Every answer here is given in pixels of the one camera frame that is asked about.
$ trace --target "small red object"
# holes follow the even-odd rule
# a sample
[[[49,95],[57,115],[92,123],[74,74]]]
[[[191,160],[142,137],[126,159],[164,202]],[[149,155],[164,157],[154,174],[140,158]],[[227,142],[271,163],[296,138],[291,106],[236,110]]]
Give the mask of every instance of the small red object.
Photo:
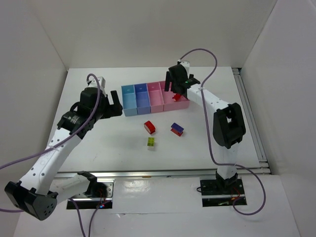
[[[183,132],[178,132],[178,131],[175,130],[175,129],[171,129],[170,131],[173,132],[173,133],[175,133],[175,134],[177,134],[179,137],[181,137],[181,135],[183,134]]]
[[[175,101],[178,101],[178,100],[180,100],[181,96],[182,96],[182,95],[180,95],[180,94],[175,94],[175,95],[172,97],[172,99],[174,99]]]
[[[149,132],[149,134],[153,134],[154,132],[156,132],[155,126],[150,121],[144,123],[144,127]]]

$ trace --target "blue bin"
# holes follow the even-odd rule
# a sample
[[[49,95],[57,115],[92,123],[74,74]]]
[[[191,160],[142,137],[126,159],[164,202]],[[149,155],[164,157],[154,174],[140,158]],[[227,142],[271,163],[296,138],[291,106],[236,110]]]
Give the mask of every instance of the blue bin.
[[[147,83],[136,84],[134,86],[136,93],[137,113],[139,115],[150,114],[150,101]]]
[[[125,116],[137,115],[136,93],[134,85],[122,86],[123,111]]]

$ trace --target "white floor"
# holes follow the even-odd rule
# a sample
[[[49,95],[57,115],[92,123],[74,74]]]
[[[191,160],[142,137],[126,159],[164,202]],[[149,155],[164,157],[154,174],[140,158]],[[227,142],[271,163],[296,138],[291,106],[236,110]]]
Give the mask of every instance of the white floor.
[[[264,209],[255,216],[241,216],[232,207],[202,207],[196,192],[198,178],[118,180],[113,209],[98,210],[92,237],[299,237],[281,180],[261,175],[267,192]],[[247,206],[255,211],[262,203],[261,187],[252,175],[243,176]],[[88,230],[93,210],[82,210]],[[77,213],[58,205],[45,221],[22,213],[14,237],[81,237]]]
[[[86,76],[94,73],[106,79],[106,92],[117,90],[121,100],[121,86],[165,80],[167,68],[93,68],[69,69],[63,93],[53,124],[56,128],[61,116],[79,100],[86,87]],[[202,81],[211,67],[193,67],[190,73]],[[205,87],[227,102],[241,100],[230,67],[219,67]],[[156,126],[155,151],[147,150],[149,134],[143,124],[150,120]],[[181,137],[170,132],[170,126],[178,123],[184,127]],[[246,123],[246,135],[238,152],[238,163],[258,167],[258,157]],[[217,144],[213,141],[215,158]],[[211,169],[202,108],[193,102],[188,109],[157,114],[114,117],[99,120],[94,129],[77,146],[60,171],[132,171]]]

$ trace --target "white wall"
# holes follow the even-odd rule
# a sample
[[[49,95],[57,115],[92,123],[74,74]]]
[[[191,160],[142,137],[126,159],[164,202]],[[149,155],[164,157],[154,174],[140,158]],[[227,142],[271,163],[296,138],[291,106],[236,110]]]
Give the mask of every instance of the white wall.
[[[0,7],[0,165],[45,147],[66,70],[25,1]],[[33,161],[0,171],[0,207],[12,208],[4,193]],[[19,214],[0,212],[1,236],[14,233]]]
[[[302,237],[315,236],[315,2],[278,0],[241,71],[268,161],[281,175]]]
[[[68,68],[165,67],[196,47],[241,67],[276,0],[31,0]],[[210,66],[205,53],[191,60]]]

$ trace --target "pink compartment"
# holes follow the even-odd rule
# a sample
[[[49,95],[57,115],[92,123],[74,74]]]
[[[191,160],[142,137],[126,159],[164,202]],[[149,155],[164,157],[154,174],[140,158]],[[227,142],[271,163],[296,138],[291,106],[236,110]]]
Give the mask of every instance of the pink compartment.
[[[160,88],[162,92],[163,97],[163,111],[171,111],[171,110],[180,110],[180,109],[186,109],[189,106],[190,101],[183,96],[181,96],[179,101],[174,101],[172,97],[175,95],[172,91],[164,91],[164,81],[160,81]]]
[[[159,82],[147,83],[151,113],[163,112],[163,97]]]

